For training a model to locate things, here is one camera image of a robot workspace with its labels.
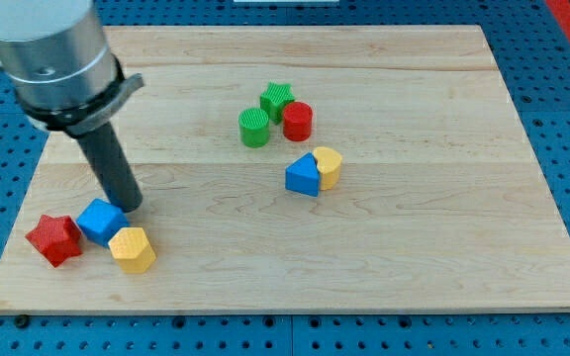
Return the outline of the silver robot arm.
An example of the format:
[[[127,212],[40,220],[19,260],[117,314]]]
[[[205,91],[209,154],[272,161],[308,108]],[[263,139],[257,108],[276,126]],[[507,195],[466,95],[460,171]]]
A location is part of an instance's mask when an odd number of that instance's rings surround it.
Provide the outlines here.
[[[92,0],[0,0],[0,68],[33,124],[73,137],[108,124],[143,87],[124,75]]]

